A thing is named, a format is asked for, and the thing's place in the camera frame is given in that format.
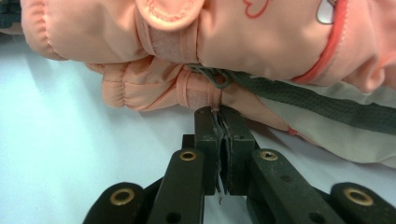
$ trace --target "puffy fabric fold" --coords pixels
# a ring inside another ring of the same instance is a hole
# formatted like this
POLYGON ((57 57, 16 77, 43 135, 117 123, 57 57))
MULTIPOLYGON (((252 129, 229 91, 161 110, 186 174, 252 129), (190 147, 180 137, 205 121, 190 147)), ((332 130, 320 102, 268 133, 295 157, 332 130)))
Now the puffy fabric fold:
POLYGON ((106 64, 102 82, 104 102, 115 107, 126 105, 133 110, 176 105, 173 88, 180 69, 181 65, 153 56, 129 63, 106 64))
POLYGON ((136 0, 145 21, 155 29, 175 31, 189 26, 201 12, 205 0, 136 0))
POLYGON ((144 58, 134 21, 134 1, 22 0, 22 27, 41 55, 85 63, 144 58))

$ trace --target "pink jacket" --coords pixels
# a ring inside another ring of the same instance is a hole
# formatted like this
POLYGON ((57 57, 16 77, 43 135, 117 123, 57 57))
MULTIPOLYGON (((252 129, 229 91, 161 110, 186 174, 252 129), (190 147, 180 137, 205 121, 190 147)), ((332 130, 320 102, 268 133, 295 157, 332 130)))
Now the pink jacket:
POLYGON ((200 63, 307 88, 342 83, 364 97, 384 88, 396 92, 396 1, 333 2, 333 23, 323 24, 319 0, 21 0, 22 28, 44 57, 84 62, 103 74, 108 105, 227 105, 346 159, 396 167, 395 149, 358 157, 358 149, 336 151, 311 134, 318 130, 304 130, 271 102, 235 83, 216 89, 185 66, 200 63))

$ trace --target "black plastic part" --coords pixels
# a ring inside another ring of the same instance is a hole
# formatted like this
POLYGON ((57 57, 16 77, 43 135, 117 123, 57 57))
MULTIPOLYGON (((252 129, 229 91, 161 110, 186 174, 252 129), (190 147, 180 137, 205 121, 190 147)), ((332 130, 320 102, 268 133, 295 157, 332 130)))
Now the black plastic part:
MULTIPOLYGON (((282 154, 270 149, 255 150, 250 169, 251 186, 257 184, 277 224, 345 223, 282 154)), ((257 190, 253 192, 256 193, 249 192, 248 197, 257 201, 257 190)), ((260 216, 257 211, 250 213, 260 216)))
POLYGON ((276 223, 274 214, 255 181, 251 181, 248 188, 247 210, 253 224, 276 223))
POLYGON ((140 186, 131 183, 113 185, 99 197, 83 223, 134 223, 139 219, 139 211, 143 201, 144 191, 140 186))
POLYGON ((196 110, 194 117, 195 149, 205 154, 205 195, 213 195, 219 175, 220 139, 216 134, 210 107, 196 110))
POLYGON ((249 163, 252 151, 257 149, 257 143, 245 119, 238 111, 222 106, 220 114, 224 122, 224 130, 230 139, 230 148, 227 151, 228 162, 226 162, 228 173, 223 178, 223 185, 231 195, 247 195, 250 178, 249 163))
POLYGON ((396 209, 361 185, 341 183, 332 187, 330 203, 347 222, 354 224, 394 224, 396 209))
POLYGON ((195 135, 194 134, 183 134, 181 142, 181 148, 194 148, 195 147, 195 135))
POLYGON ((184 149, 173 154, 148 223, 202 223, 204 162, 199 150, 184 149))
POLYGON ((21 22, 21 5, 16 0, 0 0, 0 29, 7 29, 14 22, 21 22))
POLYGON ((139 208, 139 214, 135 219, 136 224, 146 223, 149 219, 149 214, 151 212, 152 206, 154 205, 155 198, 157 197, 158 190, 160 189, 160 185, 163 182, 163 179, 159 179, 152 183, 150 186, 146 187, 143 192, 145 195, 145 200, 143 201, 141 207, 139 208))

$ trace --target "gray strap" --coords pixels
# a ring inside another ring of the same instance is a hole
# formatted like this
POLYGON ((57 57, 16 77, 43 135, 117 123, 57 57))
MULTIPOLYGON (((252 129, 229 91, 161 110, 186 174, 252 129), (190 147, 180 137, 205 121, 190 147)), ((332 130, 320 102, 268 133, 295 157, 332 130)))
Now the gray strap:
POLYGON ((252 78, 244 72, 226 72, 241 87, 269 100, 295 105, 349 126, 396 135, 396 109, 378 105, 360 105, 350 100, 333 99, 314 91, 272 81, 252 78))
POLYGON ((207 68, 198 63, 190 63, 188 67, 192 72, 201 73, 205 75, 216 88, 224 89, 230 85, 232 79, 230 77, 230 71, 218 68, 207 68), (223 76, 225 78, 224 82, 217 82, 215 76, 223 76))

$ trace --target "light blue surface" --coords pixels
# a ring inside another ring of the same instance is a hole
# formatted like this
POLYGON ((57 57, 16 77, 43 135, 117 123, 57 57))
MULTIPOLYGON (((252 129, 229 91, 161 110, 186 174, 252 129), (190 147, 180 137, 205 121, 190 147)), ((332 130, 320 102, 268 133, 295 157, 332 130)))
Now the light blue surface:
MULTIPOLYGON (((396 170, 344 161, 301 139, 249 122, 261 147, 281 151, 326 192, 355 182, 396 205, 396 170)), ((138 113, 101 100, 101 76, 82 63, 34 54, 21 36, 0 35, 0 223, 81 223, 119 182, 146 187, 163 176, 193 111, 138 113)), ((205 198, 206 223, 249 223, 243 197, 205 198)))

